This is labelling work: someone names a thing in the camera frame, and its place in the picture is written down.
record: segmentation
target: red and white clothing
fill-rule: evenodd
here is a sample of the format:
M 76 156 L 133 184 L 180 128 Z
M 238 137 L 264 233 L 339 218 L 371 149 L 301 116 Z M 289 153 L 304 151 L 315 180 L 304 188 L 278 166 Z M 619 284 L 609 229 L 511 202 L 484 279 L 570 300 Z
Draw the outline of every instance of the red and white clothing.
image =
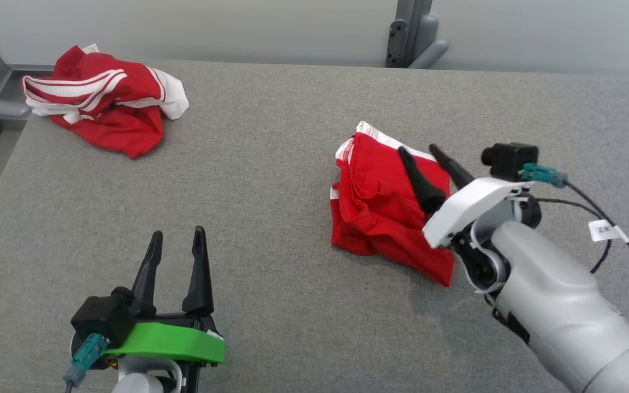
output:
M 57 60 L 52 77 L 25 76 L 21 83 L 34 114 L 131 159 L 162 139 L 162 112 L 174 120 L 189 106 L 175 77 L 78 46 Z
M 454 256 L 424 239 L 424 214 L 402 166 L 402 144 L 360 122 L 336 152 L 340 181 L 330 190 L 331 243 L 357 255 L 380 253 L 450 286 Z M 407 147 L 434 186 L 450 192 L 450 179 L 431 154 Z

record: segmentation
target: gray table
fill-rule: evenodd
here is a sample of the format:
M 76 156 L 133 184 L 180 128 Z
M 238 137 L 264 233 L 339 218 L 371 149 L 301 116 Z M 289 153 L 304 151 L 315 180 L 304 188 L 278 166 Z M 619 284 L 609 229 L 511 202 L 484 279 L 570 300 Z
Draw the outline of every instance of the gray table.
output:
M 490 316 L 458 266 L 450 289 L 329 243 L 334 152 L 366 120 L 444 147 L 476 175 L 483 147 L 539 145 L 629 234 L 629 79 L 292 65 L 154 62 L 192 107 L 137 161 L 43 118 L 0 180 L 0 392 L 62 391 L 90 295 L 132 284 L 164 232 L 156 304 L 178 311 L 196 224 L 207 229 L 227 362 L 200 391 L 564 391 Z M 536 194 L 577 199 L 537 187 Z M 540 229 L 586 265 L 586 213 L 544 206 Z M 598 274 L 629 319 L 629 253 Z M 80 391 L 110 391 L 90 373 Z

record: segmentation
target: white wall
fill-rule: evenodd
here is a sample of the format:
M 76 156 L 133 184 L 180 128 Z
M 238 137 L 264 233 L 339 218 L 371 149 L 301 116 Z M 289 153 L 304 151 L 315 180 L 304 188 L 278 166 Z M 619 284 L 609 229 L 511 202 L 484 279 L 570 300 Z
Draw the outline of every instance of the white wall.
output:
M 0 0 L 0 53 L 380 67 L 397 0 Z M 629 0 L 434 0 L 435 68 L 629 74 Z
M 396 0 L 0 0 L 0 54 L 380 66 Z
M 629 74 L 629 0 L 434 0 L 441 69 Z

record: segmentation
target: cable connector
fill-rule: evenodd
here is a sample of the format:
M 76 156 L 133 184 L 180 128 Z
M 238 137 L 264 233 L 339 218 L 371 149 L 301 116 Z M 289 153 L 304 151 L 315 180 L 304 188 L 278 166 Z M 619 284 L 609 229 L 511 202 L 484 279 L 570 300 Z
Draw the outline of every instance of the cable connector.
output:
M 558 172 L 547 166 L 532 164 L 531 162 L 524 164 L 521 179 L 523 181 L 546 182 L 557 188 L 567 186 L 567 174 Z
M 98 333 L 90 334 L 72 357 L 72 366 L 64 374 L 62 380 L 67 386 L 78 388 L 87 376 L 92 364 L 97 361 L 108 346 L 108 340 Z

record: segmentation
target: white robotic arm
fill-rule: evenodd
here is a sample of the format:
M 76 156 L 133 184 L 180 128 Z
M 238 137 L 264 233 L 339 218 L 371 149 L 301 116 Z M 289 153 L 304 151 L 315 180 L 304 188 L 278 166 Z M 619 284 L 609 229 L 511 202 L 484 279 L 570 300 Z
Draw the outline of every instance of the white robotic arm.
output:
M 502 178 L 479 179 L 430 146 L 459 187 L 442 204 L 428 203 L 424 190 L 432 186 L 422 184 L 414 160 L 400 149 L 420 205 L 437 208 L 425 210 L 431 216 L 423 229 L 427 242 L 450 245 L 472 286 L 494 305 L 494 317 L 570 391 L 629 393 L 629 324 L 584 266 L 534 230 L 539 206 L 531 203 L 532 182 L 520 180 L 529 177 L 521 172 L 524 164 L 536 164 L 537 148 L 497 146 L 495 162 L 487 152 L 483 161 Z

